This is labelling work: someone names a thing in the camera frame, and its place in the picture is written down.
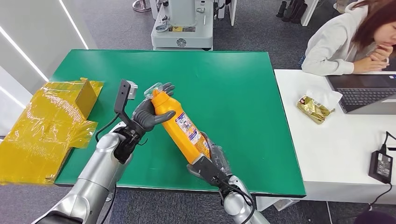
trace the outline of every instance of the bottle cap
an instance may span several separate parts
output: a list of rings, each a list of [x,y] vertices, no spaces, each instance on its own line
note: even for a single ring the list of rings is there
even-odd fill
[[[144,92],[144,97],[147,99],[154,98],[158,93],[163,91],[163,84],[156,83]]]

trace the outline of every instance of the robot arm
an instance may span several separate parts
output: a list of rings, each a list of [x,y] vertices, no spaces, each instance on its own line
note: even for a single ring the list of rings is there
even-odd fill
[[[218,187],[221,204],[236,224],[269,224],[254,207],[254,201],[241,179],[231,173],[231,168],[220,146],[217,146],[201,132],[208,142],[211,158],[201,154],[187,170]]]
[[[173,88],[168,84],[169,94],[172,94]],[[164,115],[154,116],[154,107],[151,105],[151,108],[149,103],[143,101],[130,119],[124,108],[129,99],[134,99],[136,89],[137,85],[134,83],[121,81],[114,105],[116,117],[113,121],[120,117],[123,125],[114,127],[110,133],[100,138],[70,192],[32,224],[97,223],[108,195],[115,191],[116,182],[132,160],[132,153],[142,136],[151,131],[154,125],[175,115],[175,112],[169,111]]]
[[[124,108],[128,99],[134,99],[136,89],[137,85],[134,83],[121,81],[114,106],[116,117],[113,121],[120,117],[125,125],[114,127],[110,133],[100,138],[94,153],[70,192],[32,224],[97,223],[108,195],[115,192],[116,182],[132,160],[134,148],[142,136],[151,131],[156,124],[165,122],[175,115],[174,111],[169,111],[155,116],[152,103],[144,100],[130,119]],[[173,94],[173,89],[174,86],[171,84],[164,86],[168,95]],[[210,146],[211,158],[201,154],[192,164],[187,165],[188,170],[219,188],[222,205],[236,224],[269,224],[262,214],[254,209],[254,201],[246,186],[231,173],[221,147],[215,145],[205,133],[202,134]]]

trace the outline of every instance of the orange bottle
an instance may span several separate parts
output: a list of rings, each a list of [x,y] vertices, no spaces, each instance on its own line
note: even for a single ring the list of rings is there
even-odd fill
[[[209,145],[204,136],[191,122],[180,103],[163,91],[162,83],[153,85],[144,95],[151,99],[156,114],[164,114],[170,110],[176,112],[174,117],[163,123],[163,127],[190,164],[201,153],[210,159]]]

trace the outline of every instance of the woman's hand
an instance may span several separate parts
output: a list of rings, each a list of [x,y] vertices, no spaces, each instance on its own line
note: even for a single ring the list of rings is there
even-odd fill
[[[386,61],[390,54],[393,52],[392,46],[379,45],[376,47],[375,51],[370,54],[370,58],[373,61]]]
[[[382,71],[389,66],[387,62],[373,61],[370,57],[365,57],[354,62],[354,74],[361,74],[369,71]]]

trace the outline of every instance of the yellow plastic bag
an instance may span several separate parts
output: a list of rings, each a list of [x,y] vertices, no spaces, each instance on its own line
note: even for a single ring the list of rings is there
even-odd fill
[[[97,126],[88,117],[103,87],[82,79],[48,82],[0,144],[0,184],[53,183],[72,147],[87,147]]]

